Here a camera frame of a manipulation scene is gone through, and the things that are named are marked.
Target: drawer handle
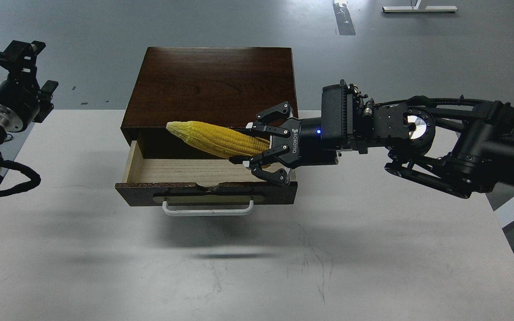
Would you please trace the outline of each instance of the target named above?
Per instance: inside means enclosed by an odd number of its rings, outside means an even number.
[[[245,209],[230,209],[230,210],[170,210],[168,208],[168,201],[163,201],[162,209],[164,213],[171,217],[195,217],[195,216],[225,216],[225,215],[247,215],[253,210],[253,199],[249,199],[249,205]]]

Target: open drawer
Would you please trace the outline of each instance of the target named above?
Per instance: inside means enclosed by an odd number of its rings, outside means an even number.
[[[120,127],[130,155],[116,190],[131,206],[294,203],[294,178],[261,181],[166,130],[188,120],[245,128],[284,101],[298,116],[290,48],[149,47]]]
[[[292,204],[297,182],[273,185],[227,159],[145,158],[133,140],[116,190],[130,206]],[[268,171],[281,168],[273,164]]]

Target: white table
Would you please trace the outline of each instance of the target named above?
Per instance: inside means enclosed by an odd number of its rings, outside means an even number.
[[[0,320],[514,320],[484,195],[389,175],[381,148],[298,169],[294,205],[168,217],[114,190],[123,112],[55,110],[28,137],[43,181],[0,199]]]

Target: yellow corn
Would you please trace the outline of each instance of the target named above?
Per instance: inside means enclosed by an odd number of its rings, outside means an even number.
[[[166,129],[186,144],[222,158],[252,156],[269,149],[269,141],[204,122],[168,122]]]

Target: wooden drawer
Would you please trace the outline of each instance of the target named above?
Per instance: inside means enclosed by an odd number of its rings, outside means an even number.
[[[290,48],[148,48],[121,126],[130,154],[116,190],[131,206],[294,203],[294,177],[289,186],[261,181],[165,128],[188,120],[244,128],[283,101],[296,115]]]
[[[279,169],[274,164],[267,170]],[[292,204],[297,182],[280,186],[261,181],[227,159],[144,158],[133,140],[122,183],[116,190],[130,206]]]

